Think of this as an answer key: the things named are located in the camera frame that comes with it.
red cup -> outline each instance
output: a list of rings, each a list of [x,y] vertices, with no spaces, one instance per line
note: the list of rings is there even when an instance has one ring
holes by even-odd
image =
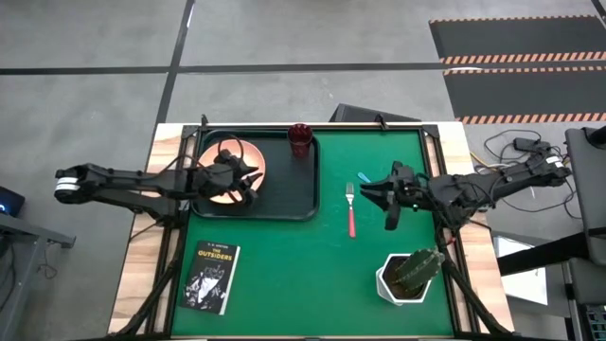
[[[287,136],[294,157],[303,158],[310,154],[310,146],[313,139],[313,132],[310,126],[296,123],[288,129]]]

potted plant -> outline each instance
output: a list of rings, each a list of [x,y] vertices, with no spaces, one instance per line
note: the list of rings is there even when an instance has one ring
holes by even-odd
[[[390,254],[376,273],[379,296],[397,306],[421,303],[443,261],[444,255],[435,249]]]

green tabletop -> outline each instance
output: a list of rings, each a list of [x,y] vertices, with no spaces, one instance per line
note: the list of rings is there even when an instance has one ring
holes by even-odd
[[[172,334],[273,336],[449,336],[453,334],[442,274],[425,301],[401,307],[377,295],[375,272],[389,253],[433,247],[428,212],[403,209],[395,231],[358,194],[357,238],[348,236],[346,182],[358,171],[383,179],[394,160],[425,171],[419,132],[315,132],[320,143],[320,208],[308,222],[203,219],[192,214]],[[241,247],[225,315],[179,307],[196,243]]]

concrete floor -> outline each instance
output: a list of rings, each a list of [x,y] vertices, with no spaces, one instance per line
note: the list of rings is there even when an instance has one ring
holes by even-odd
[[[0,0],[0,68],[168,66],[184,5],[185,0]],[[201,0],[181,65],[436,62],[430,19],[565,14],[596,11],[590,0]],[[24,219],[78,236],[74,249],[49,251],[59,275],[36,282],[19,339],[105,334],[133,215],[101,204],[60,205],[52,197],[53,175],[85,162],[144,168],[165,80],[0,76],[0,185],[25,194]],[[198,121],[201,114],[214,122],[326,121],[339,102],[454,119],[439,72],[401,71],[180,75],[167,122]],[[561,143],[570,126],[525,128]],[[481,143],[506,128],[466,127],[471,149],[488,158]],[[494,142],[498,147],[506,140]],[[539,207],[565,195],[565,188],[537,189],[536,199],[526,192],[518,199]],[[579,230],[560,208],[523,214],[499,206],[489,222],[496,230],[546,239]],[[514,320],[525,335],[565,337],[560,320],[552,317],[514,312]]]

book cover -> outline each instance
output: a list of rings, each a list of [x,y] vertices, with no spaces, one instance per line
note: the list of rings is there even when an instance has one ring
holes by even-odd
[[[191,262],[181,306],[224,314],[240,247],[199,241]]]

